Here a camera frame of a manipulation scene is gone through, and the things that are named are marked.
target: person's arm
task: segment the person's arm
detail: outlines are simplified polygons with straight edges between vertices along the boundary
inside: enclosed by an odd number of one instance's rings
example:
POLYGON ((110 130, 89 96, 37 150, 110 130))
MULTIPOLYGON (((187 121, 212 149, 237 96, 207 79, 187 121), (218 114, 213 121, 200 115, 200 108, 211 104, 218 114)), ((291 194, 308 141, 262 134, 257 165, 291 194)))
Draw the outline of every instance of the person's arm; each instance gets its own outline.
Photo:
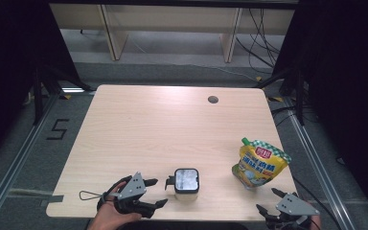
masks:
MULTIPOLYGON (((116 193, 116 191, 125 184, 126 183, 123 182, 116 186, 112 193, 116 193)), ((116 230, 120 226, 137 221, 142 217, 142 215, 137 213, 120 214, 114 207, 113 199, 113 196, 106 198, 108 201, 101 206, 94 220, 88 227, 88 230, 116 230)))
POLYGON ((311 216, 310 230, 321 230, 321 218, 319 216, 311 216))

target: table top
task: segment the table top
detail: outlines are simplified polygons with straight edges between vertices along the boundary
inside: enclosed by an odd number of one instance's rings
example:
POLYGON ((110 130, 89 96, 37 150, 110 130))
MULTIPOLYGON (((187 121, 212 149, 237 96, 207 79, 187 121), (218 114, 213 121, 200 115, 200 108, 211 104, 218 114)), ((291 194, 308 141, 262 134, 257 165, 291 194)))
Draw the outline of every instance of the table top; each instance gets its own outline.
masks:
POLYGON ((247 191, 232 174, 242 138, 282 149, 261 89, 101 85, 88 109, 54 191, 50 217, 93 218, 98 199, 80 200, 80 191, 101 194, 119 179, 140 172, 157 178, 141 201, 168 198, 152 219, 264 220, 256 204, 271 214, 280 198, 296 192, 289 167, 262 187, 247 191), (218 98, 210 103, 209 98, 218 98), (195 201, 177 200, 165 181, 179 168, 199 171, 195 201))

